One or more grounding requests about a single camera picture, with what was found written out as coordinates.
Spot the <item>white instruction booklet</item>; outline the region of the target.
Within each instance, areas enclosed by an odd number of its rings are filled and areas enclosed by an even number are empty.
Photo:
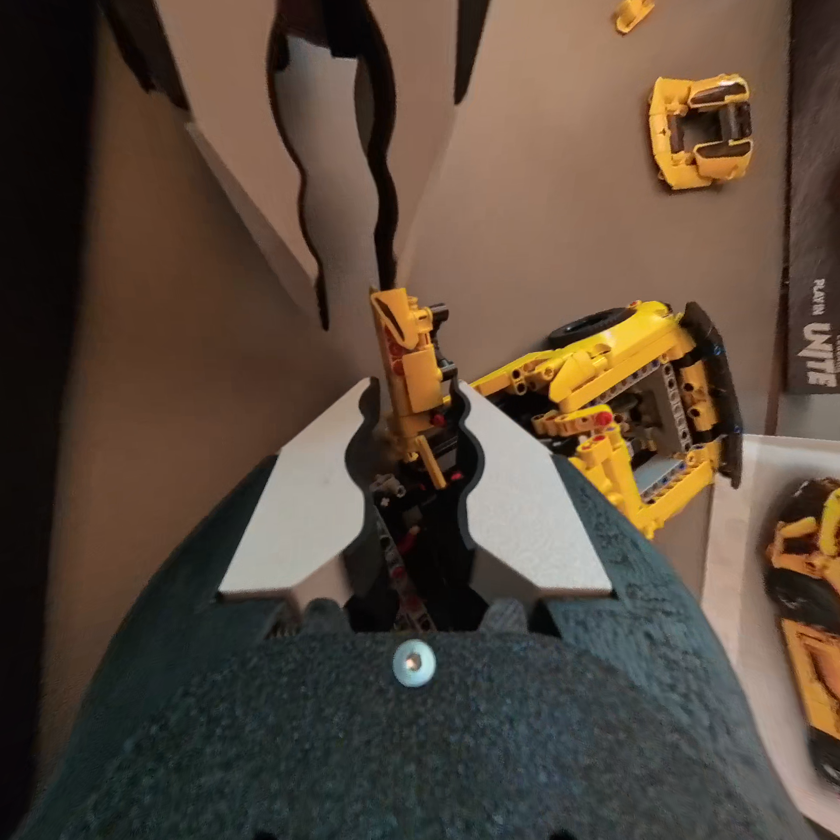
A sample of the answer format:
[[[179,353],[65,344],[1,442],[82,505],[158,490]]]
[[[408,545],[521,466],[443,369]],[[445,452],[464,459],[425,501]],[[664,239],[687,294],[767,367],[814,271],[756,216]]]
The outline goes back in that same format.
[[[715,478],[701,604],[784,788],[838,838],[839,444],[740,446]]]

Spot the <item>black toy car box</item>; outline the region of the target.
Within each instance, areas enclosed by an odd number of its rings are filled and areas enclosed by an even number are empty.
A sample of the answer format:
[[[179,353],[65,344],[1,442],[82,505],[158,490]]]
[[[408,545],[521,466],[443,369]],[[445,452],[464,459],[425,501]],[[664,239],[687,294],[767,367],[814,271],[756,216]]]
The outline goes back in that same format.
[[[786,391],[839,389],[839,2],[791,4]]]

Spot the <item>yellow toy brick car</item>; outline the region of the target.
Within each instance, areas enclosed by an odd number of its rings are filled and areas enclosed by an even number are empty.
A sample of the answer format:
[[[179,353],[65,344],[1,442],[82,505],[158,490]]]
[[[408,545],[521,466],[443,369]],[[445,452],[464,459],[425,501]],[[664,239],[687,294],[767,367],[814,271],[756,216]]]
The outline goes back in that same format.
[[[448,464],[458,447],[445,394],[458,371],[438,344],[448,308],[423,306],[405,288],[373,290],[370,303],[397,476],[428,495],[464,482],[467,468]],[[716,476],[740,488],[739,399],[721,334],[699,304],[634,301],[563,325],[546,343],[470,387],[568,458],[646,538]]]

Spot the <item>yellow brick side panel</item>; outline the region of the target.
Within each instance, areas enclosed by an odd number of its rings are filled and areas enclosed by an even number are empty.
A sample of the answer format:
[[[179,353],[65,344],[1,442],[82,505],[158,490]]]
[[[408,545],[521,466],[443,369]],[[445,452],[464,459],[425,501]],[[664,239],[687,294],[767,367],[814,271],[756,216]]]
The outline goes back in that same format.
[[[628,35],[655,8],[655,1],[626,0],[616,7],[613,19],[616,31],[620,35]]]

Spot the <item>yellow brick hood panel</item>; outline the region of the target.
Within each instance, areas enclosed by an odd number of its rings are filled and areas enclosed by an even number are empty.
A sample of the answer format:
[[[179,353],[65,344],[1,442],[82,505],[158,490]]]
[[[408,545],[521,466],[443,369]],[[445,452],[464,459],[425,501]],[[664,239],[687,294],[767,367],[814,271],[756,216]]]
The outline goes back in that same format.
[[[659,177],[672,190],[741,179],[753,156],[749,84],[738,73],[659,77],[648,99],[648,127]]]

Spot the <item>grey desk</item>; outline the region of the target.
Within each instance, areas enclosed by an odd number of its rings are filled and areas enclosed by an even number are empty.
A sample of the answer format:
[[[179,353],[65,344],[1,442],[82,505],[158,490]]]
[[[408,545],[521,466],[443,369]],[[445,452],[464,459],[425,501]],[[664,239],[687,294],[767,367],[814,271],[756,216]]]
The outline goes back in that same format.
[[[470,380],[561,324],[635,299],[695,300],[726,344],[746,430],[775,389],[790,2],[498,2],[427,197],[408,287],[448,304]],[[310,171],[335,321],[288,299],[184,117],[98,32],[80,320],[46,608],[38,786],[111,635],[177,544],[264,456],[380,360],[367,289],[375,187],[346,122],[354,69],[292,44],[279,96]],[[649,149],[657,77],[752,88],[748,175],[671,192]]]

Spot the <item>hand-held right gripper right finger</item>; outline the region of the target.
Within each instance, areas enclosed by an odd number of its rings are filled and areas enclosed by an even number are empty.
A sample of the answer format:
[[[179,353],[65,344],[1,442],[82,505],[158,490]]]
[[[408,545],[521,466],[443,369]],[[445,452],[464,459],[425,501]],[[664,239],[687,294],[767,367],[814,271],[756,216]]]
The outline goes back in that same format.
[[[470,587],[487,603],[605,597],[612,583],[550,451],[464,381],[458,430],[477,454],[458,502],[473,550]]]

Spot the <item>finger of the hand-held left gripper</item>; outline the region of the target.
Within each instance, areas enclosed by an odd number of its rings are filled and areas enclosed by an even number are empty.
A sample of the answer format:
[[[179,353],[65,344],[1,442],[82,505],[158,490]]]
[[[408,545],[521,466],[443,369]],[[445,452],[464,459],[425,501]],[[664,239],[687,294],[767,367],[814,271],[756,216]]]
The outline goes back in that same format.
[[[322,262],[303,213],[307,177],[275,84],[277,2],[160,1],[188,102],[186,128],[291,301],[329,329]]]
[[[403,282],[425,195],[455,123],[458,4],[361,2],[362,61],[371,85],[367,143],[378,207],[380,289]]]

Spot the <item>grey black brick chassis module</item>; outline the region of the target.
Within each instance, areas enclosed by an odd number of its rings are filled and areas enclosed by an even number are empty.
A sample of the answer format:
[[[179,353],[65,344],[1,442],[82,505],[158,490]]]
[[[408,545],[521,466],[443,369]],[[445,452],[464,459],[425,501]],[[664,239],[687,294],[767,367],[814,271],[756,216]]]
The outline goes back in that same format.
[[[455,482],[438,490],[420,468],[397,461],[371,483],[396,631],[470,632],[487,610],[469,585],[473,554],[457,521],[465,479],[457,469],[447,477]]]

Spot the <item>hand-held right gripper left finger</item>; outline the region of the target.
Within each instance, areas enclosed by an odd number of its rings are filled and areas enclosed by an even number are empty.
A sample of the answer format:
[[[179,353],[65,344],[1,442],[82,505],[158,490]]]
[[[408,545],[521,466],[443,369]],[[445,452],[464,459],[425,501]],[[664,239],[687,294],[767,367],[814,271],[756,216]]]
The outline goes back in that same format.
[[[382,549],[366,460],[380,384],[363,378],[279,449],[217,593],[345,604],[369,594]]]

